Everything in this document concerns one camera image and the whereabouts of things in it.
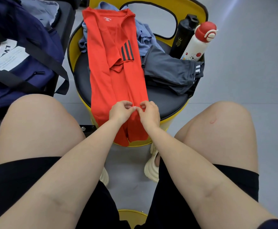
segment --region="black water bottle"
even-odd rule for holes
[[[177,26],[176,36],[170,51],[170,56],[180,59],[198,26],[199,20],[196,15],[188,14]]]

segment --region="shirt sleeve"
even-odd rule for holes
[[[262,223],[258,229],[278,229],[278,219],[270,219]]]

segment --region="white water bottle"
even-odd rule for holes
[[[204,22],[195,29],[181,59],[198,61],[207,49],[209,42],[217,33],[216,25],[212,22]]]

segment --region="black shorts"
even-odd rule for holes
[[[59,159],[60,157],[30,158],[1,164],[0,216]],[[257,173],[225,165],[215,166],[253,199],[258,200],[259,175]],[[113,227],[130,229],[126,221],[119,221],[117,207],[105,185],[99,181],[82,212],[76,229]],[[159,182],[146,223],[136,226],[136,229],[189,227],[200,228],[161,159]]]

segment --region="navy blue bag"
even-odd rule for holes
[[[26,94],[44,94],[43,87],[55,73],[65,79],[56,93],[67,93],[69,80],[61,66],[64,52],[58,33],[54,29],[47,31],[20,2],[14,0],[0,0],[0,45],[7,39],[17,41],[17,48],[25,48],[29,56],[9,71],[0,70],[0,108]],[[2,58],[12,51],[7,48],[7,54]]]

